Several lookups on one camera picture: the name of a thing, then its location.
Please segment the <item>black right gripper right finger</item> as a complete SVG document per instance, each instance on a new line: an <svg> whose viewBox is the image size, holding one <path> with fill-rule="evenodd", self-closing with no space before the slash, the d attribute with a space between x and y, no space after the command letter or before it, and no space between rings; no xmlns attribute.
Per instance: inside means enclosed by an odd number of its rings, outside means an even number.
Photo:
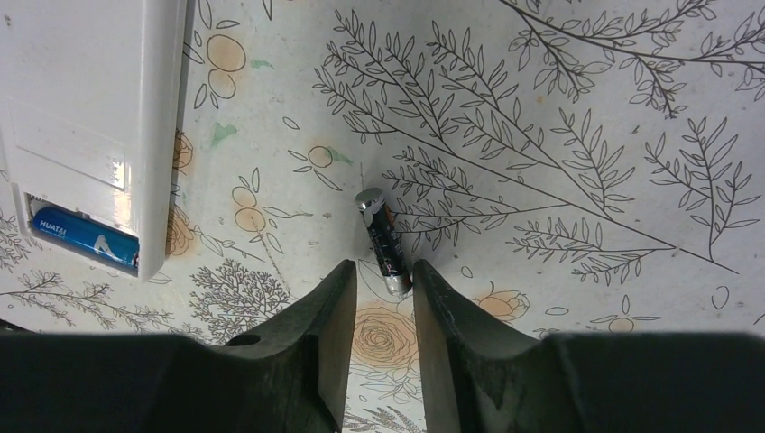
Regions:
<svg viewBox="0 0 765 433"><path fill-rule="evenodd" d="M761 432L764 341L744 333L536 339L413 268L430 432Z"/></svg>

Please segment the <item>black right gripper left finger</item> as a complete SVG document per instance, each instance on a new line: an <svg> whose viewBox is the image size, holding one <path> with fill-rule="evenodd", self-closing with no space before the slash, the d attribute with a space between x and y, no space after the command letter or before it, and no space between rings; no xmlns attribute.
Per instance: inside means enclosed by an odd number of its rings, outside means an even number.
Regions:
<svg viewBox="0 0 765 433"><path fill-rule="evenodd" d="M224 345L179 335L1 335L4 432L338 432L355 263Z"/></svg>

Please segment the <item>black battery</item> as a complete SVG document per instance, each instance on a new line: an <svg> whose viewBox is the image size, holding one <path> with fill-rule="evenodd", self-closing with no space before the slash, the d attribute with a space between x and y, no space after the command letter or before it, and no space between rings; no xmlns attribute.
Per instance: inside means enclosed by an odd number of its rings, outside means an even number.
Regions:
<svg viewBox="0 0 765 433"><path fill-rule="evenodd" d="M365 189L355 196L355 204L370 237L386 290L392 296L405 298L412 289L410 271L383 191Z"/></svg>

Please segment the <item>blue battery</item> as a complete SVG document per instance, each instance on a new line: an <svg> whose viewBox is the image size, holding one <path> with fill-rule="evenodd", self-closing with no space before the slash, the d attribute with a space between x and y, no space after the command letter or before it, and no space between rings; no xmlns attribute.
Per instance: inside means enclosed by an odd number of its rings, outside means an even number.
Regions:
<svg viewBox="0 0 765 433"><path fill-rule="evenodd" d="M32 228L80 251L138 268L140 248L136 238L83 216L58 207L42 207L32 218Z"/></svg>

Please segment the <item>white remote control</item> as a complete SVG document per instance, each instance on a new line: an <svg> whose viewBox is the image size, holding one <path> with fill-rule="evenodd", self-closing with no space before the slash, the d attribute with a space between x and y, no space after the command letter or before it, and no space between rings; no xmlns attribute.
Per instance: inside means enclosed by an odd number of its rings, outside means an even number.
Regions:
<svg viewBox="0 0 765 433"><path fill-rule="evenodd" d="M165 260L184 1L4 1L1 148L21 233L148 281ZM58 207L134 237L138 268L32 228Z"/></svg>

